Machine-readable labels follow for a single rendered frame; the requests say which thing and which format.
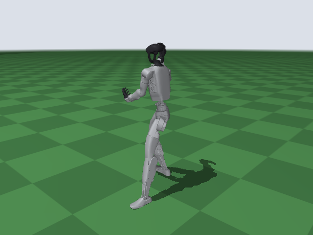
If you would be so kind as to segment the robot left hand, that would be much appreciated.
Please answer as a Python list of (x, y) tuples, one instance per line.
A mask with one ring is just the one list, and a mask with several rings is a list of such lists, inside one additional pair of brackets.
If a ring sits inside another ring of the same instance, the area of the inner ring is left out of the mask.
[(124, 98), (127, 98), (128, 95), (130, 95), (131, 93), (127, 94), (129, 91), (127, 91), (128, 89), (126, 89), (126, 90), (125, 89), (126, 89), (126, 87), (122, 89), (122, 92), (123, 92)]

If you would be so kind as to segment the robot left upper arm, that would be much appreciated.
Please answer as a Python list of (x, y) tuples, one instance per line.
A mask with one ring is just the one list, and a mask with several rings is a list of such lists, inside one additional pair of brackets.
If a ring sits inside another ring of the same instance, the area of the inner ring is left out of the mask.
[(146, 90), (148, 87), (149, 80), (153, 77), (155, 70), (152, 68), (145, 68), (141, 72), (141, 81), (140, 81), (140, 96), (143, 97), (146, 95)]

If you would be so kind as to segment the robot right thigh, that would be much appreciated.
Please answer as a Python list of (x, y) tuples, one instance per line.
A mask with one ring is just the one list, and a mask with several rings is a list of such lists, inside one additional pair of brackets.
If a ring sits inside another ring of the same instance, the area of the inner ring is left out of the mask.
[(151, 127), (151, 125), (152, 125), (152, 123), (154, 122), (155, 119), (156, 119), (156, 113), (154, 113), (152, 119), (150, 120), (149, 129), (150, 129), (150, 127)]

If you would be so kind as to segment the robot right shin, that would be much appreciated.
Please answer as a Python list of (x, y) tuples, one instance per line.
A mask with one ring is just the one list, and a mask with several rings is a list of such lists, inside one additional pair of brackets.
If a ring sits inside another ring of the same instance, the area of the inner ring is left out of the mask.
[(158, 142), (154, 155), (157, 157), (158, 162), (161, 165), (161, 168), (165, 170), (165, 167), (167, 168), (167, 166), (166, 166), (166, 162), (164, 160), (163, 154), (164, 153), (163, 153), (162, 145), (160, 142)]

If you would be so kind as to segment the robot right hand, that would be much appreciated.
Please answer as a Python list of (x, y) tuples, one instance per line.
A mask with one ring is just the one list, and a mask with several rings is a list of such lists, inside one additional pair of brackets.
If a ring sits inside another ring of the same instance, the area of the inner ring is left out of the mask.
[(157, 44), (161, 45), (163, 48), (163, 51), (159, 52), (159, 56), (158, 56), (158, 58), (161, 59), (161, 63), (163, 63), (164, 62), (164, 56), (166, 54), (166, 49), (165, 49), (166, 47), (163, 43), (157, 43)]

